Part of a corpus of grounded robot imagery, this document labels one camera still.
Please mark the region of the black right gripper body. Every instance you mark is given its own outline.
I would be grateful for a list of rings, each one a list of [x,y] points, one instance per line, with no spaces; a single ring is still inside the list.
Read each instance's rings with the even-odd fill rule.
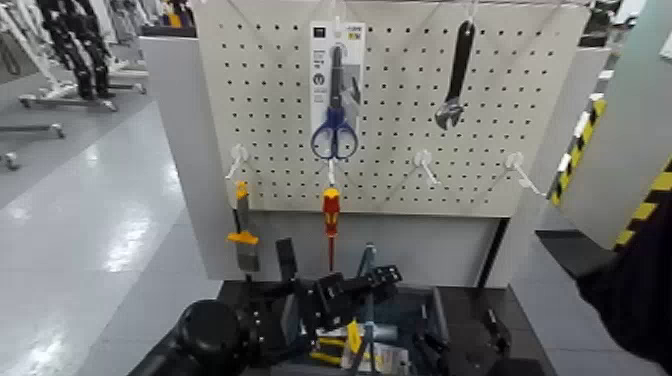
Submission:
[[[504,358],[492,365],[487,376],[545,376],[545,372],[538,360]]]

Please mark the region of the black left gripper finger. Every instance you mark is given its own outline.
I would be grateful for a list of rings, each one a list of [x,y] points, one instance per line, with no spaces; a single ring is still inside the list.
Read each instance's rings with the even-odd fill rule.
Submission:
[[[374,297],[394,296],[397,293],[396,284],[403,280],[396,265],[374,267],[367,273],[367,277]]]
[[[290,281],[297,274],[297,261],[291,237],[282,238],[275,242],[278,264],[282,281]]]

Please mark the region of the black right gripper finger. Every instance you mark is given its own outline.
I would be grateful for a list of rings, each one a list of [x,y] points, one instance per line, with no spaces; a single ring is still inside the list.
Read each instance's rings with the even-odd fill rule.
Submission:
[[[482,324],[490,336],[489,346],[501,357],[508,357],[511,350],[511,334],[492,308],[482,315]]]
[[[421,305],[421,318],[416,322],[413,345],[419,353],[427,375],[450,374],[449,345],[429,330],[427,306]]]

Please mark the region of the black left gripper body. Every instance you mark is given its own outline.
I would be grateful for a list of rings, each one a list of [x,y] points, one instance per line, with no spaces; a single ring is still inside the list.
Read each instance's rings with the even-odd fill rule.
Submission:
[[[258,344],[262,348],[313,348],[320,330],[330,331],[349,323],[372,293],[372,275],[346,278],[332,273],[315,281],[294,277],[263,287],[258,316]],[[287,335],[288,324],[272,311],[278,300],[291,298],[297,309],[295,334]]]

